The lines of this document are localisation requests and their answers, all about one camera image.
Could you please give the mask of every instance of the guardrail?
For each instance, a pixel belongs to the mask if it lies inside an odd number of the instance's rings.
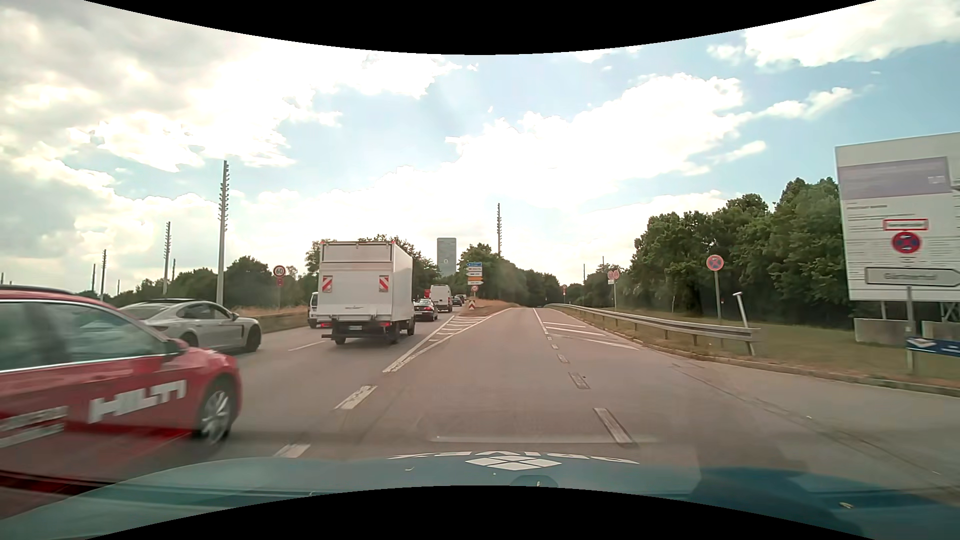
[[[553,307],[554,309],[570,309],[581,314],[590,315],[591,319],[606,323],[607,319],[613,321],[616,328],[621,323],[623,325],[636,325],[663,330],[663,338],[669,339],[670,332],[685,333],[693,337],[693,344],[697,345],[697,337],[714,337],[717,339],[729,339],[731,341],[742,341],[747,344],[750,355],[754,355],[754,343],[763,340],[763,329],[744,328],[724,325],[708,325],[704,323],[690,323],[686,321],[676,321],[673,319],[658,319],[656,317],[647,317],[645,315],[635,315],[632,313],[622,313],[619,311],[610,311],[609,309],[598,309],[596,307],[574,306],[573,304],[547,304],[544,307]]]

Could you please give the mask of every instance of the lane marking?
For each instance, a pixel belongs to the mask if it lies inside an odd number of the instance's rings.
[[[576,328],[586,328],[587,325],[568,325],[567,323],[551,323],[550,321],[544,321],[544,325],[558,325],[562,327],[576,327]]]
[[[581,390],[590,390],[587,380],[584,379],[584,376],[579,373],[567,373],[570,375],[570,378],[573,379],[573,383],[577,385],[577,388]]]
[[[360,405],[360,402],[364,401],[367,396],[371,395],[373,390],[376,390],[376,386],[370,384],[364,384],[360,387],[359,390],[353,392],[347,398],[340,402],[339,405],[333,408],[340,408],[342,410],[350,410],[357,405]]]
[[[573,329],[570,329],[570,328],[552,328],[552,329],[550,329],[550,330],[552,330],[552,331],[575,331],[575,332],[577,332],[577,333],[588,333],[588,334],[590,334],[590,335],[606,335],[605,333],[601,333],[601,332],[599,332],[599,331],[573,330]]]
[[[310,448],[308,444],[288,444],[276,451],[274,457],[300,457],[308,448]]]
[[[637,347],[631,347],[630,345],[624,345],[622,343],[611,343],[610,341],[600,341],[599,339],[590,339],[588,337],[581,337],[583,341],[592,341],[593,343],[603,343],[604,345],[610,345],[611,347],[620,347],[621,349],[633,349],[634,351],[639,351]]]
[[[536,309],[536,308],[534,308],[534,315],[537,315],[537,322],[540,323],[540,327],[543,329],[543,333],[544,333],[545,335],[549,335],[550,332],[546,330],[546,326],[544,326],[544,325],[543,325],[543,321],[540,320],[540,314],[537,313],[537,309]]]
[[[299,347],[294,347],[293,349],[287,349],[287,353],[293,351],[299,351],[300,349],[306,349],[307,347],[313,347],[314,345],[320,345],[323,341],[315,341],[313,343],[307,343],[306,345],[300,345]]]
[[[494,313],[493,315],[488,315],[487,317],[484,317],[484,320],[493,318],[493,317],[499,315],[500,313],[506,313],[507,311],[510,311],[511,309],[513,309],[513,308],[512,308],[512,307],[507,307],[506,309],[502,309],[502,310],[498,311],[497,313]],[[431,334],[428,335],[427,337],[428,337],[428,338],[429,338],[429,337],[433,337],[433,334],[434,334],[434,333],[437,333],[437,332],[440,331],[440,329],[442,329],[442,328],[443,328],[443,327],[439,327],[438,329],[434,330],[433,333],[431,333]],[[435,342],[435,343],[431,343],[430,345],[427,345],[426,347],[420,349],[419,351],[417,351],[417,347],[420,345],[420,343],[418,343],[416,346],[414,346],[414,348],[412,348],[412,349],[410,349],[409,351],[407,351],[406,353],[404,353],[403,356],[401,356],[400,358],[397,358],[397,359],[394,361],[394,363],[392,363],[392,364],[390,364],[389,366],[387,366],[386,368],[384,368],[384,370],[383,370],[382,373],[393,373],[393,372],[395,372],[396,370],[400,369],[401,367],[407,365],[407,363],[409,363],[410,360],[416,358],[417,356],[422,355],[423,353],[426,353],[426,352],[429,351],[430,349],[433,349],[434,347],[440,345],[441,343],[445,342],[447,339],[453,337],[454,335],[457,335],[457,334],[460,333],[460,332],[462,332],[462,331],[457,331],[457,332],[455,332],[455,333],[452,333],[452,334],[448,335],[447,337],[438,340],[438,341]]]
[[[607,428],[610,436],[617,444],[634,444],[634,439],[623,429],[623,426],[620,426],[620,423],[616,421],[610,411],[605,408],[594,407],[593,412],[597,413],[600,422],[603,422],[604,427]]]

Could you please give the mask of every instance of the red car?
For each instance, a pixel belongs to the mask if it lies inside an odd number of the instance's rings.
[[[113,481],[184,435],[221,444],[241,389],[232,356],[96,300],[0,285],[0,510],[24,482]]]

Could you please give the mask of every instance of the car hood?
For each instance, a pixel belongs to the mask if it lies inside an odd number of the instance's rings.
[[[870,538],[960,537],[960,509],[926,497],[770,469],[685,469],[627,459],[448,452],[357,461],[251,457],[188,465],[102,487],[0,522],[8,540],[110,534],[257,503],[446,485],[566,487],[705,503]]]

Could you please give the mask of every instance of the car side mirror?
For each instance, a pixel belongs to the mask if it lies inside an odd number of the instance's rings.
[[[190,345],[188,345],[186,341],[177,338],[164,341],[163,346],[166,349],[166,355],[168,358],[180,356],[190,348]]]

